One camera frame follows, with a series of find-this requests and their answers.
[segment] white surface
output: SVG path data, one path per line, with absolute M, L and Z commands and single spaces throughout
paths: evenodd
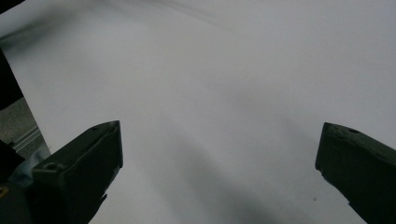
M 394 1 L 29 0 L 5 50 L 52 151 L 119 119 L 92 223 L 364 223 L 314 163 L 323 122 L 396 147 Z

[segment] gray floor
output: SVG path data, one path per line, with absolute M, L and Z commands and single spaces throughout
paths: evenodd
M 28 133 L 33 129 L 37 129 L 37 124 L 24 98 L 0 111 L 0 139 L 12 147 L 27 143 L 17 150 L 25 159 L 38 148 L 47 147 L 41 133 L 29 138 Z

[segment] dark plastic part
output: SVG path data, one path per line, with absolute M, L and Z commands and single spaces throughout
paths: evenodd
M 33 169 L 35 223 L 87 224 L 121 167 L 120 123 L 90 128 Z
M 0 140 L 0 183 L 7 181 L 23 161 L 14 148 Z
M 367 223 L 396 223 L 395 150 L 356 130 L 325 123 L 316 168 Z
M 6 56 L 0 50 L 0 110 L 12 105 L 23 96 Z
M 24 2 L 24 0 L 2 0 L 0 3 L 0 14 L 19 5 L 22 2 Z
M 23 193 L 23 189 L 17 184 L 0 184 L 0 223 L 33 224 Z

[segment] white table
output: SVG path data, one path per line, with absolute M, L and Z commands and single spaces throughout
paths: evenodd
M 119 119 L 94 224 L 364 223 L 322 124 L 396 147 L 394 1 L 27 0 L 0 46 L 52 152 Z

